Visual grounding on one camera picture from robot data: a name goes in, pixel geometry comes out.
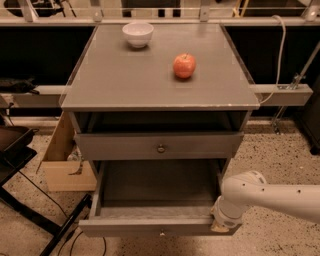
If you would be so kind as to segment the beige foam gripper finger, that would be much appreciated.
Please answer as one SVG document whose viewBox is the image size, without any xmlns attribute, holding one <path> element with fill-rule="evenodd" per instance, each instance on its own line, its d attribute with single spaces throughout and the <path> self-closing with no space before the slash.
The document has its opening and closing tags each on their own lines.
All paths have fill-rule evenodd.
<svg viewBox="0 0 320 256">
<path fill-rule="evenodd" d="M 211 225 L 211 231 L 217 233 L 227 233 L 229 229 L 223 225 L 220 225 L 218 222 L 214 221 Z"/>
</svg>

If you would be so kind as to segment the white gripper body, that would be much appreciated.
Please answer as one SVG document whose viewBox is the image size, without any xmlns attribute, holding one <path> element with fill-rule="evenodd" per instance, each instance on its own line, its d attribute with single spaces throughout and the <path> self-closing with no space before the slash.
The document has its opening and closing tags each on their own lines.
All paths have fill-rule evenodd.
<svg viewBox="0 0 320 256">
<path fill-rule="evenodd" d="M 230 176 L 221 183 L 221 195 L 211 208 L 214 221 L 234 229 L 242 223 L 242 215 L 247 211 L 252 202 L 247 203 L 249 194 L 253 193 L 260 185 L 267 184 L 264 176 L 257 171 L 249 171 Z"/>
</svg>

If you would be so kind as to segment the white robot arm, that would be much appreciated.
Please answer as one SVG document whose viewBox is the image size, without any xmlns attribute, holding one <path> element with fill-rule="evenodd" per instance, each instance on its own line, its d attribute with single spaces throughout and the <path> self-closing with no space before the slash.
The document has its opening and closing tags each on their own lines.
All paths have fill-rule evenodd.
<svg viewBox="0 0 320 256">
<path fill-rule="evenodd" d="M 221 183 L 221 195 L 211 208 L 213 232 L 226 233 L 242 224 L 253 206 L 320 223 L 319 185 L 269 184 L 257 171 L 230 176 Z"/>
</svg>

